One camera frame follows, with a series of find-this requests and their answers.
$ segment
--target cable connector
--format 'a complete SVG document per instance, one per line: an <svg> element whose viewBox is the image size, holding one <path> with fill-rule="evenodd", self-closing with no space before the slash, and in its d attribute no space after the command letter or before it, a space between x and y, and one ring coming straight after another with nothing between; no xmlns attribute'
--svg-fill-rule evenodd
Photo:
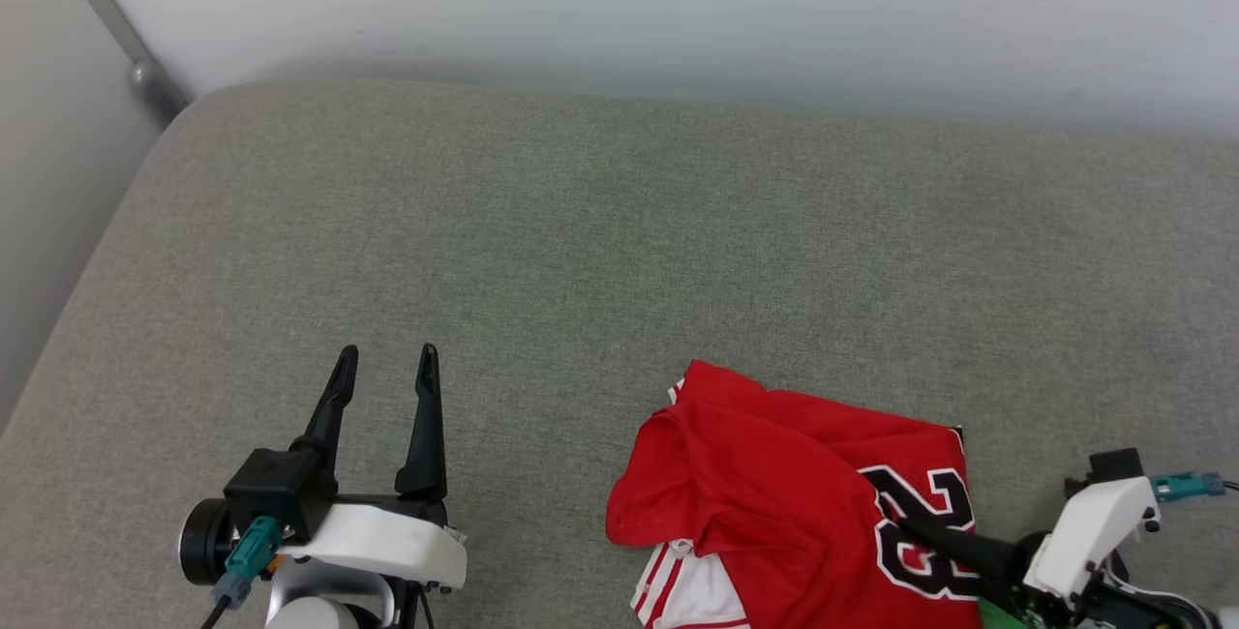
<svg viewBox="0 0 1239 629"><path fill-rule="evenodd" d="M227 603L228 609L240 609L249 597L254 578L275 558L284 542L284 526L274 518L261 515L254 519L237 542L237 549L224 562L224 575L211 588L211 599L218 607Z"/></svg>
<svg viewBox="0 0 1239 629"><path fill-rule="evenodd" d="M1217 473L1183 472L1152 477L1150 483L1154 485L1154 497L1157 498L1158 503L1177 501L1192 497L1220 497L1227 493L1222 475Z"/></svg>

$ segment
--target red stripe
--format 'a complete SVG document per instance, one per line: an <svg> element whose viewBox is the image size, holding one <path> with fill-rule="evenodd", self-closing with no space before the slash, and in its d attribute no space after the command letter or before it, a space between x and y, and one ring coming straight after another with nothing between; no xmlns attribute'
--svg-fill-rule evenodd
<svg viewBox="0 0 1239 629"><path fill-rule="evenodd" d="M646 598L649 597L649 584L654 582L654 576L658 575L658 567L663 565L664 556L667 556L667 545L663 545L663 549L658 551L658 558L654 560L654 566L649 567L649 576L646 576L644 582L646 589L642 591L641 599L637 601L637 607L632 608L632 610L637 614L641 614L641 607L646 604Z"/></svg>
<svg viewBox="0 0 1239 629"><path fill-rule="evenodd" d="M709 624L680 624L675 629L727 629L729 627L743 627L748 624L748 618L733 619L731 622L711 622Z"/></svg>
<svg viewBox="0 0 1239 629"><path fill-rule="evenodd" d="M684 560L678 558L672 565L672 575L667 577L667 584L663 586L663 594L658 597L658 602L654 603L654 610L649 613L649 622L646 623L646 629L654 629L654 622L663 617L663 608L667 607L667 598L672 594L672 587L675 586L675 579L680 575L681 563L684 563Z"/></svg>

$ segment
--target red fabric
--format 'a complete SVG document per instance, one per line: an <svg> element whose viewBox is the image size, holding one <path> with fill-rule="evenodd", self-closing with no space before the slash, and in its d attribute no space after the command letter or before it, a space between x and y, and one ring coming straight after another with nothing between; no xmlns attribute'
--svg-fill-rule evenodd
<svg viewBox="0 0 1239 629"><path fill-rule="evenodd" d="M933 506L944 500L929 471L965 477L948 427L767 391L694 362L676 404L637 435L607 501L607 537L638 547L689 539L696 555L719 553L755 629L979 629L975 599L933 599L882 571L882 509L857 473L872 466Z"/></svg>

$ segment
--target green fabric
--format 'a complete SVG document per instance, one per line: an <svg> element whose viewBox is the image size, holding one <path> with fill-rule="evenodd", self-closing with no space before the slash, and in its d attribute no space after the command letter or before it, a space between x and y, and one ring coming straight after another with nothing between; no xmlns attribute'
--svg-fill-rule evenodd
<svg viewBox="0 0 1239 629"><path fill-rule="evenodd" d="M980 609L981 625L985 629L1023 629L1023 622L994 607L987 601L981 601Z"/></svg>

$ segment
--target gray fabric surface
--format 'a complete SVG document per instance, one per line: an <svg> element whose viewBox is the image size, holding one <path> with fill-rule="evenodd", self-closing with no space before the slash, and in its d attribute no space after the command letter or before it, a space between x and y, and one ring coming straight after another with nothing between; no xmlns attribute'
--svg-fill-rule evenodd
<svg viewBox="0 0 1239 629"><path fill-rule="evenodd" d="M0 625L186 627L173 540L358 343L338 475L382 493L442 355L470 581L440 627L633 627L603 537L694 357L965 427L980 529L1090 452L1239 477L1239 147L414 82L238 87L164 135L0 441ZM1135 578L1239 602L1239 497ZM256 591L245 617L259 627Z"/></svg>

